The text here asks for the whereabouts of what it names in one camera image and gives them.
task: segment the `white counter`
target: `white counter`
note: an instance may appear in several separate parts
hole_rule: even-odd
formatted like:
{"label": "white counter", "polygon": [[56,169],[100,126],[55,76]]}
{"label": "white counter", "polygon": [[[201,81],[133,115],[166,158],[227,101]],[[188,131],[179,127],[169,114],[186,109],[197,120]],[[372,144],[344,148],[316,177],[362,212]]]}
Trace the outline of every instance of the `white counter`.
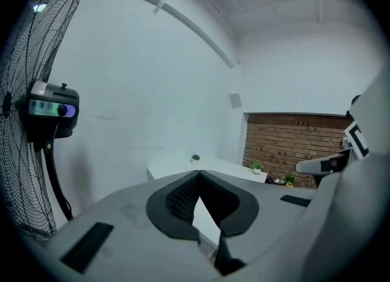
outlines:
{"label": "white counter", "polygon": [[[259,183],[264,183],[267,178],[267,173],[262,172],[260,175],[255,175],[253,171],[247,167],[220,160],[218,158],[201,158],[200,161],[194,164],[190,162],[190,159],[190,157],[166,157],[163,160],[154,162],[147,168],[148,180],[160,179],[166,176],[179,174],[181,172],[195,170],[216,171],[222,174],[252,180]],[[193,225],[209,241],[211,241],[215,246],[218,246],[221,231],[214,223],[201,199],[198,200],[195,206]]]}

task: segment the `fan grille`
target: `fan grille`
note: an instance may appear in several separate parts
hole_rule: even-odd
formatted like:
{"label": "fan grille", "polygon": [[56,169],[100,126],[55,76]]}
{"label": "fan grille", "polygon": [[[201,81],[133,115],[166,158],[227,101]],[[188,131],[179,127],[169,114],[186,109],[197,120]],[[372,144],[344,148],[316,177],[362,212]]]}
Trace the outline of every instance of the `fan grille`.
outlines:
{"label": "fan grille", "polygon": [[46,192],[41,152],[27,142],[15,102],[35,80],[47,82],[66,28],[79,0],[29,0],[0,56],[0,192],[19,230],[38,241],[56,231]]}

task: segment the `brick wall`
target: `brick wall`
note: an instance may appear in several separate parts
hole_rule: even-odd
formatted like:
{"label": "brick wall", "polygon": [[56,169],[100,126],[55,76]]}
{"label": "brick wall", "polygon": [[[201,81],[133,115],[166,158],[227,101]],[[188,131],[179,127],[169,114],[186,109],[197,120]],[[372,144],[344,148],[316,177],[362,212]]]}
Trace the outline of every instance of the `brick wall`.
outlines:
{"label": "brick wall", "polygon": [[342,116],[251,114],[243,165],[263,164],[270,176],[295,176],[295,186],[315,188],[313,176],[298,174],[295,164],[340,151],[344,129],[352,123]]}

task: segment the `black panel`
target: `black panel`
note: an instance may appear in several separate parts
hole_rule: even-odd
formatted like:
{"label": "black panel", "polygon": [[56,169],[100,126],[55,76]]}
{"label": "black panel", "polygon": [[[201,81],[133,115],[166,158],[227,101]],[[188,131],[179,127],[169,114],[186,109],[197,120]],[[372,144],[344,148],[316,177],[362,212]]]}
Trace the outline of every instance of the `black panel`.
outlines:
{"label": "black panel", "polygon": [[321,172],[330,172],[330,160],[321,161]]}
{"label": "black panel", "polygon": [[112,225],[97,222],[61,261],[77,272],[84,272],[113,229]]}
{"label": "black panel", "polygon": [[282,196],[280,198],[280,200],[288,202],[288,203],[296,204],[299,206],[304,206],[304,207],[308,207],[310,202],[311,202],[311,200],[308,200],[308,199],[303,199],[301,197],[293,197],[293,196],[288,196],[288,195]]}

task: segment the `fan knob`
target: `fan knob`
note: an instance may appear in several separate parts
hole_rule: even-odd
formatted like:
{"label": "fan knob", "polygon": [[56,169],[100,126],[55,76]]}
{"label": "fan knob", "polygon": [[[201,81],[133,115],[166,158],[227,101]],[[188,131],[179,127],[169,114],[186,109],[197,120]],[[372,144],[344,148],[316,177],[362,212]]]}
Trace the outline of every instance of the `fan knob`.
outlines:
{"label": "fan knob", "polygon": [[65,104],[60,104],[57,108],[57,113],[59,116],[64,116],[66,115],[66,112],[68,112],[68,108],[66,107]]}

